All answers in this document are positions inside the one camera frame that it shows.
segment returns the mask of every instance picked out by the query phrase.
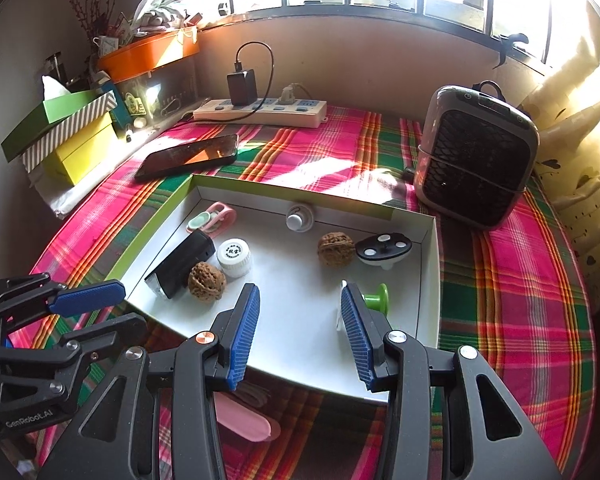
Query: blue gripper pad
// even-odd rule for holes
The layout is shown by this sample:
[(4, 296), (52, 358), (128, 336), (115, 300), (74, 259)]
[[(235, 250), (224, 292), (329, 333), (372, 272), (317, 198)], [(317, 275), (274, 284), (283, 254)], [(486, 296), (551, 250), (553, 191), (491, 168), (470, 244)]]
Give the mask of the blue gripper pad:
[(260, 290), (252, 285), (251, 291), (244, 301), (244, 305), (239, 304), (242, 298), (238, 298), (238, 304), (234, 308), (232, 316), (240, 316), (240, 325), (235, 332), (234, 340), (230, 347), (229, 373), (227, 383), (229, 389), (234, 391), (238, 383), (244, 377), (247, 369), (247, 360), (253, 342), (253, 335), (256, 332), (258, 317), (260, 316)]
[(106, 306), (117, 305), (125, 299), (125, 286), (118, 280), (70, 288), (58, 293), (48, 308), (63, 317), (78, 316)]
[(340, 312), (342, 313), (344, 327), (347, 330), (358, 377), (365, 383), (366, 389), (369, 390), (372, 381), (376, 378), (374, 373), (374, 351), (349, 286), (343, 287), (340, 293)]

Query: white bottle cap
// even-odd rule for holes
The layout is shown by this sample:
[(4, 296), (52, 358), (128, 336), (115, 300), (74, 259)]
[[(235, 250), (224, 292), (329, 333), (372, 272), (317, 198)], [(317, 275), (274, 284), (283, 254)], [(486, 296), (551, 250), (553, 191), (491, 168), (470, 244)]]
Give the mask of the white bottle cap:
[(223, 242), (216, 253), (222, 272), (230, 278), (240, 278), (251, 270), (251, 251), (247, 242), (231, 238)]

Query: green spool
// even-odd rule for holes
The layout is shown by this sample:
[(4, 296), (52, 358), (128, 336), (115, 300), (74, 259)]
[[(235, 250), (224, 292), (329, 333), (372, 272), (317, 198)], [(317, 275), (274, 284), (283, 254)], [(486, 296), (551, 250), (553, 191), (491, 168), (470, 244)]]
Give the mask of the green spool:
[(382, 312), (385, 316), (389, 313), (389, 291), (384, 283), (380, 283), (375, 294), (363, 294), (367, 308)]

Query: green box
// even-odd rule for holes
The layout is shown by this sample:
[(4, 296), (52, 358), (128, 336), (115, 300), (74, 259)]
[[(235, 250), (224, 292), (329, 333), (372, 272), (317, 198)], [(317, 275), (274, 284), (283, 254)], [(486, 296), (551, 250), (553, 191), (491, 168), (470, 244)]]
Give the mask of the green box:
[(87, 90), (42, 101), (2, 141), (2, 151), (7, 162), (24, 153), (56, 123), (75, 114), (96, 97), (96, 92)]

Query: fan grille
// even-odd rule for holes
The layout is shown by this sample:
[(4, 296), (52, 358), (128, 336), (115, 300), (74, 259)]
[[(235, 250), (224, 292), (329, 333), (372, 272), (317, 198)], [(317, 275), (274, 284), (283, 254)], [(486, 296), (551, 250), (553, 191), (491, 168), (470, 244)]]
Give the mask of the fan grille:
[[(467, 113), (442, 115), (423, 182), (433, 203), (486, 227), (497, 225), (517, 198), (530, 163), (528, 144)], [(465, 168), (466, 173), (449, 164)], [(494, 186), (487, 180), (505, 187)]]

